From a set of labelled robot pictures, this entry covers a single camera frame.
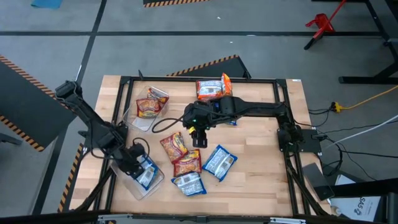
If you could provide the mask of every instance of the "wooden tabletop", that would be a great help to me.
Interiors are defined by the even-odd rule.
[[[120,76],[105,75],[99,91],[95,111],[106,121],[110,121]],[[178,118],[188,103],[196,100],[195,82],[134,82],[131,105],[136,104],[136,97],[145,86],[155,86],[170,95],[169,111],[165,117]],[[300,123],[310,124],[307,103],[300,80],[287,80],[290,104],[294,118]],[[274,102],[272,85],[263,83],[233,83],[233,94],[246,101]],[[122,117],[124,103],[121,104],[119,120]],[[165,175],[160,187],[151,196],[136,200],[117,179],[111,206],[112,212],[126,213],[162,213],[189,215],[261,215],[291,216],[292,209],[287,185],[287,176],[283,155],[279,151],[275,118],[249,118],[238,120],[237,126],[218,125],[207,132],[208,147],[200,149],[204,163],[213,149],[224,146],[238,157],[225,180],[218,182],[210,173],[201,174],[207,190],[206,195],[187,197],[171,183],[173,165],[170,163],[160,140],[181,131],[189,150],[193,150],[192,139],[181,124],[159,133],[143,133],[129,129],[127,146],[133,137],[143,137],[150,144],[150,157]],[[302,165],[319,160],[311,153],[301,153]],[[80,165],[70,209],[79,206],[98,182],[102,165],[101,159],[87,155]],[[317,199],[311,187],[311,193]],[[104,207],[107,187],[104,188],[101,208]],[[296,186],[296,196],[300,213],[303,213],[300,190]],[[321,206],[330,212],[330,206],[322,202]]]

